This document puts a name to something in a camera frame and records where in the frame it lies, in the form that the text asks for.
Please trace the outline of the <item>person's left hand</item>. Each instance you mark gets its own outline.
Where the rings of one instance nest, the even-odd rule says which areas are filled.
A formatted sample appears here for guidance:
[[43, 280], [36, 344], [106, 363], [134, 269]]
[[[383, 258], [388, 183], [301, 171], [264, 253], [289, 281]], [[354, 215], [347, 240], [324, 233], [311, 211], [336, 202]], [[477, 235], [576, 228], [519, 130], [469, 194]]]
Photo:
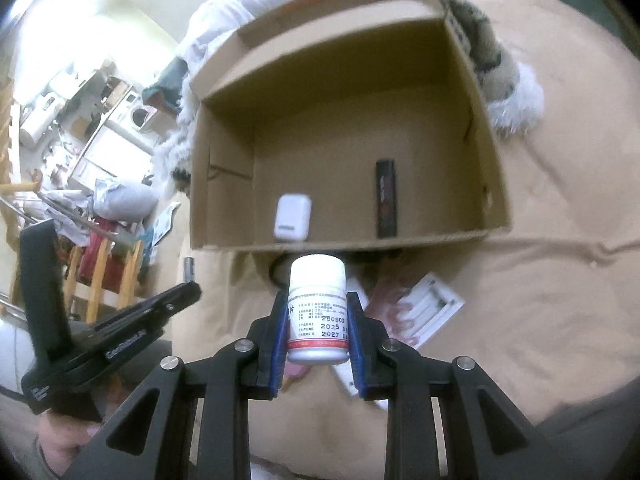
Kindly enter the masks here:
[[102, 428], [114, 411], [127, 399], [129, 390], [118, 375], [113, 375], [105, 390], [98, 394], [104, 407], [102, 422], [87, 422], [49, 410], [39, 419], [37, 442], [43, 463], [56, 478], [70, 468], [73, 460]]

